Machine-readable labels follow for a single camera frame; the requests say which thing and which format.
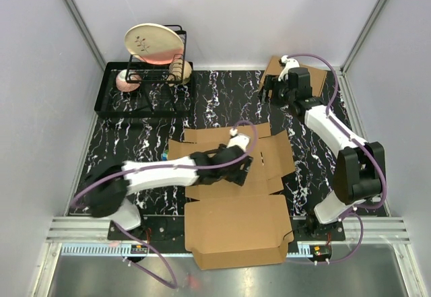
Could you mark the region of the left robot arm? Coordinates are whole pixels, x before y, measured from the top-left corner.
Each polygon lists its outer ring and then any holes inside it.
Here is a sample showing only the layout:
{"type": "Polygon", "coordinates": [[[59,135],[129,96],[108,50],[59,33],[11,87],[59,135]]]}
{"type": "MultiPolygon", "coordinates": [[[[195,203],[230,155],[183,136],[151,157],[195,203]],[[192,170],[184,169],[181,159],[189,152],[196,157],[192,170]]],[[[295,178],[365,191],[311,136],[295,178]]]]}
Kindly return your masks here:
{"type": "Polygon", "coordinates": [[[212,185],[221,180],[242,186],[253,158],[240,145],[219,145],[214,150],[193,152],[171,161],[102,165],[86,179],[96,184],[84,195],[84,205],[93,218],[107,218],[122,227],[130,240],[145,234],[137,206],[128,196],[160,187],[212,185]]]}

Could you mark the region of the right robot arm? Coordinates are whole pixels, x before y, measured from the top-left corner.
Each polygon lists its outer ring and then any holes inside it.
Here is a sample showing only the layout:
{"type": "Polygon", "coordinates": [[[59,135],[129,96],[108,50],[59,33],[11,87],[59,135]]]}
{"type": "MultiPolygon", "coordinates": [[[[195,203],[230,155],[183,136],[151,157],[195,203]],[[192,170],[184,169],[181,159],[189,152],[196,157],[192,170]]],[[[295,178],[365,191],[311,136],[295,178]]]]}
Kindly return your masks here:
{"type": "Polygon", "coordinates": [[[259,98],[278,107],[287,106],[291,115],[316,133],[336,158],[331,192],[306,217],[309,238],[324,239],[353,208],[385,193],[383,146],[357,136],[321,97],[313,95],[307,68],[291,68],[282,77],[266,75],[259,98]]]}

